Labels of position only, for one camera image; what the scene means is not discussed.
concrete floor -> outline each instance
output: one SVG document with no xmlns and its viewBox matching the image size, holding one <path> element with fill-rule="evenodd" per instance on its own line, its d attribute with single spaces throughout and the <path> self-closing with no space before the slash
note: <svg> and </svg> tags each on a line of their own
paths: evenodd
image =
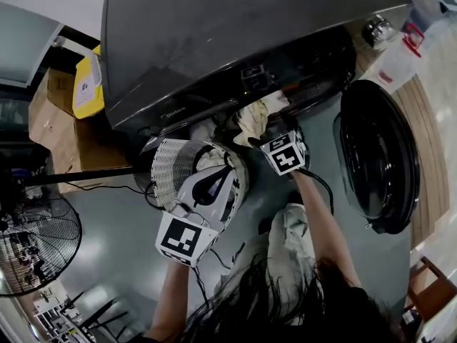
<svg viewBox="0 0 457 343">
<path fill-rule="evenodd" d="M 377 235 L 365 229 L 366 220 L 348 204 L 333 142 L 332 124 L 339 112 L 335 98 L 312 116 L 300 120 L 311 149 L 311 169 L 323 177 L 335 196 L 336 218 L 348 240 L 364 287 L 388 306 L 402 305 L 408 282 L 409 235 Z M 272 217 L 287 200 L 295 184 L 277 176 L 258 151 L 245 158 L 251 188 L 247 200 L 214 249 L 229 263 L 241 243 L 257 233 L 258 223 Z M 119 177 L 114 185 L 136 187 L 132 176 Z M 167 259 L 154 247 L 161 213 L 144 198 L 127 189 L 96 189 L 66 195 L 81 217 L 83 239 L 61 281 L 70 296 L 91 291 L 76 304 L 89 315 L 112 297 L 120 297 L 139 329 L 151 321 L 165 277 Z M 212 294 L 226 270 L 208 253 L 200 262 L 201 278 Z M 195 276 L 189 285 L 189 309 L 203 303 Z"/>
</svg>

washing machine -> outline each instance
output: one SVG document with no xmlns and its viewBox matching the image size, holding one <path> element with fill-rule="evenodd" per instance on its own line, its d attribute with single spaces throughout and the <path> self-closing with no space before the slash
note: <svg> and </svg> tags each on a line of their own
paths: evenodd
<svg viewBox="0 0 457 343">
<path fill-rule="evenodd" d="M 349 204 L 375 232 L 402 232 L 418 203 L 420 167 L 396 102 L 372 81 L 353 81 L 342 91 L 333 135 Z"/>
</svg>

